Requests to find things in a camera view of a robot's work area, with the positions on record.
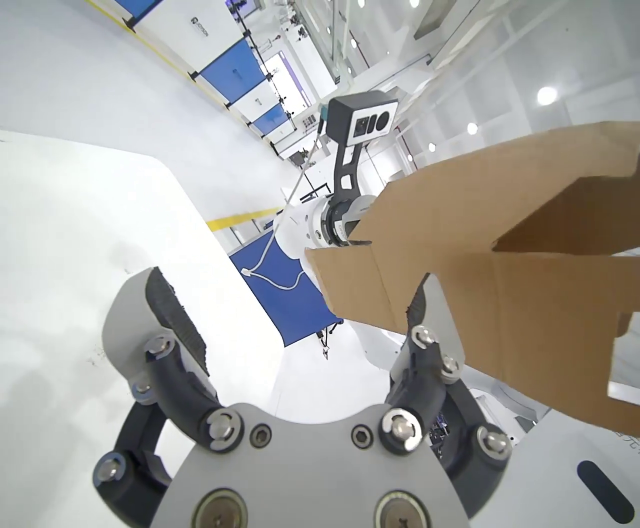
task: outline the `white floor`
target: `white floor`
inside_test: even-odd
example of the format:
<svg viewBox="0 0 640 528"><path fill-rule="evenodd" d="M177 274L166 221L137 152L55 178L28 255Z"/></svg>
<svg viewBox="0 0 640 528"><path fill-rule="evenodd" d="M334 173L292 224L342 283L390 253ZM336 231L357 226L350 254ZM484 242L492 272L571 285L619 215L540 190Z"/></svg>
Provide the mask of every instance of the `white floor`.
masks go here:
<svg viewBox="0 0 640 528"><path fill-rule="evenodd" d="M0 1L0 129L148 154L205 220L279 207L296 169L83 0Z"/></svg>

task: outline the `screw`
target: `screw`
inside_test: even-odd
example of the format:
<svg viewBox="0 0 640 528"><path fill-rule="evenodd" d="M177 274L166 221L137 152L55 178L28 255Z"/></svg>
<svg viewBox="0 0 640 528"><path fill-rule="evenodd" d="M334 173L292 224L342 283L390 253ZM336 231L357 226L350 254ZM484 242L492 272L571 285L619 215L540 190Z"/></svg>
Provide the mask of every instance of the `screw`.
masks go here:
<svg viewBox="0 0 640 528"><path fill-rule="evenodd" d="M162 352L167 351L172 346L172 339L159 335L158 337L154 337L147 342L145 346L145 350L147 352L151 352L152 354L161 354Z"/></svg>
<svg viewBox="0 0 640 528"><path fill-rule="evenodd" d="M511 456L512 446L509 438L498 431L488 431L478 427L477 440L482 450L495 460L507 460Z"/></svg>
<svg viewBox="0 0 640 528"><path fill-rule="evenodd" d="M213 440L226 440L231 436L232 431L231 416L226 414L213 417L213 420L209 423L209 436Z"/></svg>
<svg viewBox="0 0 640 528"><path fill-rule="evenodd" d="M458 370L458 362L447 355L442 356L442 370L447 374L453 374Z"/></svg>
<svg viewBox="0 0 640 528"><path fill-rule="evenodd" d="M391 422L391 434L404 442L415 435L415 430L405 417L396 416Z"/></svg>
<svg viewBox="0 0 640 528"><path fill-rule="evenodd" d="M411 329L411 340L423 349L426 349L427 345L436 342L429 330L421 324L417 324Z"/></svg>
<svg viewBox="0 0 640 528"><path fill-rule="evenodd" d="M249 435L249 442L256 449L266 447L271 441L271 428L267 424L255 426Z"/></svg>
<svg viewBox="0 0 640 528"><path fill-rule="evenodd" d="M376 527L427 528L429 522L420 503L405 492L391 492L376 509Z"/></svg>
<svg viewBox="0 0 640 528"><path fill-rule="evenodd" d="M231 490L216 490L200 501L193 516L195 528L246 528L246 504Z"/></svg>
<svg viewBox="0 0 640 528"><path fill-rule="evenodd" d="M358 449L368 449L373 444L373 434L367 426L355 426L351 431L351 441Z"/></svg>
<svg viewBox="0 0 640 528"><path fill-rule="evenodd" d="M501 435L499 433L488 433L484 439L484 444L490 451L502 453L507 449L508 440L505 435Z"/></svg>
<svg viewBox="0 0 640 528"><path fill-rule="evenodd" d="M422 441L422 428L418 419L402 408L388 410L380 422L382 444L396 454L415 450Z"/></svg>
<svg viewBox="0 0 640 528"><path fill-rule="evenodd" d="M119 468L120 462L115 458L108 458L100 464L96 476L100 482L111 482L116 477Z"/></svg>
<svg viewBox="0 0 640 528"><path fill-rule="evenodd" d="M136 383L136 390L140 394L146 394L151 390L151 385L149 385L148 383Z"/></svg>

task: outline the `white ceiling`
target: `white ceiling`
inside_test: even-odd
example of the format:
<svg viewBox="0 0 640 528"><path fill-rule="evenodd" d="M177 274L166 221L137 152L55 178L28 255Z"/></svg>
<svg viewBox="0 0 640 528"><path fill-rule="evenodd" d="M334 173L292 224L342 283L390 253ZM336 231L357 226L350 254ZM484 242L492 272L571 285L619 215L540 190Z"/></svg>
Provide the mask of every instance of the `white ceiling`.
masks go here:
<svg viewBox="0 0 640 528"><path fill-rule="evenodd" d="M555 127L640 120L639 20L637 0L516 3L403 115L417 166ZM557 102L538 103L543 86L558 90ZM479 126L474 136L469 122Z"/></svg>

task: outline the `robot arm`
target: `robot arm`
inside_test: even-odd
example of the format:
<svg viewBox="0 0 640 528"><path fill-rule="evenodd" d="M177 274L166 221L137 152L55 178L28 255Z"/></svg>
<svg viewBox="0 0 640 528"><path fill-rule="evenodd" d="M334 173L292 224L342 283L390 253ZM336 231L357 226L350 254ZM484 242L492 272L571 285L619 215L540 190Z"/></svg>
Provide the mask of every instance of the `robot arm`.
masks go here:
<svg viewBox="0 0 640 528"><path fill-rule="evenodd" d="M136 403L95 467L99 495L131 527L468 526L511 445L458 379L461 365L421 325L422 295L385 403L301 425L248 404L222 407L203 381L204 344L170 285L157 268L130 278L103 341ZM441 411L450 434L436 453L430 428ZM173 481L154 455L166 419L196 442Z"/></svg>

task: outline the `blue partition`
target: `blue partition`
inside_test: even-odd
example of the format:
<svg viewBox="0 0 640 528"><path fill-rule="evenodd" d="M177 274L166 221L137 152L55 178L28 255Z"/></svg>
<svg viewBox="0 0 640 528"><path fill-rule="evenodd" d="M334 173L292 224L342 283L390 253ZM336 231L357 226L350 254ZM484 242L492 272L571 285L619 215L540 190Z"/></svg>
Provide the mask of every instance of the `blue partition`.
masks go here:
<svg viewBox="0 0 640 528"><path fill-rule="evenodd" d="M149 9L153 4L160 3L158 0L116 0L116 2L136 18Z"/></svg>
<svg viewBox="0 0 640 528"><path fill-rule="evenodd" d="M236 268L254 267L270 236L270 232L265 233L231 255ZM288 258L274 241L256 273L270 278L276 284L293 286L300 271L300 261ZM258 277L242 277L278 328L285 346L341 321L329 311L322 294L306 275L300 277L298 286L290 291L277 289Z"/></svg>
<svg viewBox="0 0 640 528"><path fill-rule="evenodd" d="M253 122L253 125L266 136L282 125L287 119L287 114L282 108L282 105L277 104L258 117L258 119Z"/></svg>
<svg viewBox="0 0 640 528"><path fill-rule="evenodd" d="M265 79L245 39L217 57L200 72L200 76L232 104Z"/></svg>

